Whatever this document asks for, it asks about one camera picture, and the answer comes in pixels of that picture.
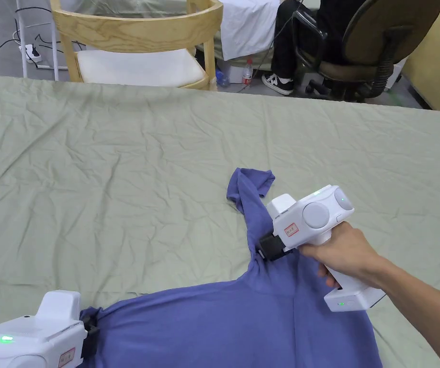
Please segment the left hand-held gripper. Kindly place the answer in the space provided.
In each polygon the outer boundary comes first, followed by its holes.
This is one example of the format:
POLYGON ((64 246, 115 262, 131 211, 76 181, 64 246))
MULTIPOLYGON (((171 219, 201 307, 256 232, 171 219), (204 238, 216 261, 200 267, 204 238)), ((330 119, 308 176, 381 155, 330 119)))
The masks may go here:
POLYGON ((80 319, 80 293, 45 293, 36 315, 0 323, 0 368, 76 368, 96 354, 100 329, 80 319))

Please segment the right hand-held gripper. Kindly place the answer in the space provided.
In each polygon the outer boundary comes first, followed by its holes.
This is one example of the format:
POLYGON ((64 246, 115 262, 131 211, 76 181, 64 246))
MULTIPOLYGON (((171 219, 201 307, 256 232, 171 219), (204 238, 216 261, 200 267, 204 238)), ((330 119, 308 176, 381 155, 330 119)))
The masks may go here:
MULTIPOLYGON (((322 245, 332 229, 355 211, 344 192, 336 185, 327 185, 296 201, 288 194, 278 196, 266 206, 273 231, 259 241, 259 254, 266 261, 286 256, 303 244, 322 245)), ((357 279, 329 269, 339 284, 324 296, 333 312, 366 311, 377 304, 385 292, 357 279)))

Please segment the person's right hand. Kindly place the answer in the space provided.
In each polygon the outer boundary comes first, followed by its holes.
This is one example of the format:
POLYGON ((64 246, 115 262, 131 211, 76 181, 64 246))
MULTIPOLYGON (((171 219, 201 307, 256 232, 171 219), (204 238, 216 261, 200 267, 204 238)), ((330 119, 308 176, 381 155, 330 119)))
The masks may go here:
POLYGON ((379 287, 375 277, 382 257, 370 246, 362 231, 346 221, 334 227, 330 239, 322 245, 303 244, 298 250, 320 263, 318 274, 326 278, 330 287, 341 285, 335 281, 334 271, 379 287))

